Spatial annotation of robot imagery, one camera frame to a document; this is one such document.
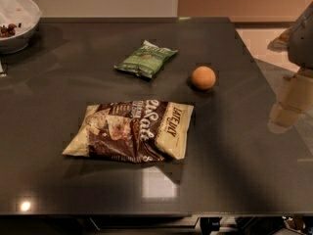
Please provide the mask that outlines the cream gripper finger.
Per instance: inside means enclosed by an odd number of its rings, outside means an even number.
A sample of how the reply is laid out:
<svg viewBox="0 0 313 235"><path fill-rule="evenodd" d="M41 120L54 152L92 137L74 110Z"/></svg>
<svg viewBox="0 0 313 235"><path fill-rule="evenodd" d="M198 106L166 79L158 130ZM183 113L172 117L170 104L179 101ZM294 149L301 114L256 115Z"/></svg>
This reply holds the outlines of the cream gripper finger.
<svg viewBox="0 0 313 235"><path fill-rule="evenodd" d="M285 108L280 102L276 102L271 110L270 119L281 127L291 127L300 119L301 115L301 111Z"/></svg>

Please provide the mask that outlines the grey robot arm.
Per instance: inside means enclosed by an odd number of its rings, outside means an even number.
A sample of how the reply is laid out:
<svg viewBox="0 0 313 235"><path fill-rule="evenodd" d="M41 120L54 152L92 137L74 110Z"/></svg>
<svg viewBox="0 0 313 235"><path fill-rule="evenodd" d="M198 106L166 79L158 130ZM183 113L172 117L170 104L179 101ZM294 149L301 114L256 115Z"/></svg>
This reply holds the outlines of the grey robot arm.
<svg viewBox="0 0 313 235"><path fill-rule="evenodd" d="M295 125L313 105L313 2L291 27L288 58L299 70L287 81L271 110L269 125L277 133Z"/></svg>

